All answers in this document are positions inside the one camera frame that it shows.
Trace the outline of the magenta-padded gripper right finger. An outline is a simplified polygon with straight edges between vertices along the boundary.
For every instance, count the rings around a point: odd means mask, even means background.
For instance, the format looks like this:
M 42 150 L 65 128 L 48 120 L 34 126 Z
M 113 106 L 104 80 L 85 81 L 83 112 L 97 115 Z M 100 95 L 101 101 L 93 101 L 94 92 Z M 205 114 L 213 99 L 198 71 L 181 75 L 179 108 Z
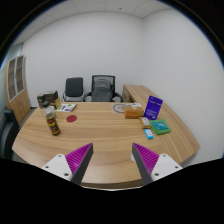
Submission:
M 132 144 L 132 157 L 137 163 L 143 185 L 182 169 L 168 154 L 157 154 L 137 143 Z

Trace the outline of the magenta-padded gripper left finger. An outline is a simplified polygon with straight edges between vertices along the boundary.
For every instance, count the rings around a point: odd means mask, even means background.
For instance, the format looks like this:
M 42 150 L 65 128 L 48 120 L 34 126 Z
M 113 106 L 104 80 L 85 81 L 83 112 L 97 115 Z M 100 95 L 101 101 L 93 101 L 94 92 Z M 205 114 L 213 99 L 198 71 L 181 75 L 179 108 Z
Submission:
M 80 185 L 93 155 L 93 144 L 84 145 L 67 155 L 57 154 L 42 169 Z

